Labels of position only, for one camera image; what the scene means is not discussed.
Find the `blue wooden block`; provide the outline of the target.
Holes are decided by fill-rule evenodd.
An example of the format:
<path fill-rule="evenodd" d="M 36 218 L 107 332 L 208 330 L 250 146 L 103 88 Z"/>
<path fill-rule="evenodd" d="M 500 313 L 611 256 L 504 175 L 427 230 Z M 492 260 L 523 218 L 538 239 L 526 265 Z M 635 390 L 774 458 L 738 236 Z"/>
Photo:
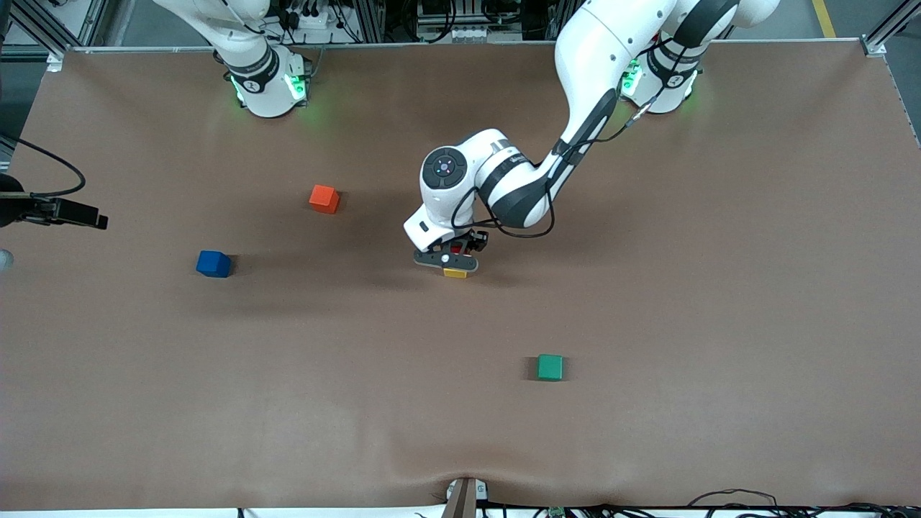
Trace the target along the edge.
<path fill-rule="evenodd" d="M 207 278 L 228 278 L 232 267 L 230 256 L 220 250 L 201 250 L 195 263 L 195 271 Z"/>

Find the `orange wooden block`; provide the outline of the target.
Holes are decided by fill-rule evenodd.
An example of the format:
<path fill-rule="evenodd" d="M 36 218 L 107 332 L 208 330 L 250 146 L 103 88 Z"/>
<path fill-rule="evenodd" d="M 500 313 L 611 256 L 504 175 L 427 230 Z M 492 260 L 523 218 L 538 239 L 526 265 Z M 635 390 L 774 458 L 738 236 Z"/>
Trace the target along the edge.
<path fill-rule="evenodd" d="M 335 215 L 341 203 L 341 194 L 331 186 L 316 184 L 310 191 L 308 203 L 316 212 Z"/>

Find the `aluminium frame profile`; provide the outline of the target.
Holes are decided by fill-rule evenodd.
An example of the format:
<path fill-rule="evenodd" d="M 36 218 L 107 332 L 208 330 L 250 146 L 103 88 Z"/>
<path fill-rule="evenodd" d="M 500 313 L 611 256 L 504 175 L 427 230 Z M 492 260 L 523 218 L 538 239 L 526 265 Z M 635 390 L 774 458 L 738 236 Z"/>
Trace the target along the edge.
<path fill-rule="evenodd" d="M 119 0 L 0 0 L 0 61 L 60 71 L 66 53 L 102 44 Z"/>
<path fill-rule="evenodd" d="M 921 14 L 921 0 L 900 0 L 868 34 L 861 35 L 861 46 L 865 55 L 885 55 L 885 43 L 901 32 L 918 14 Z"/>

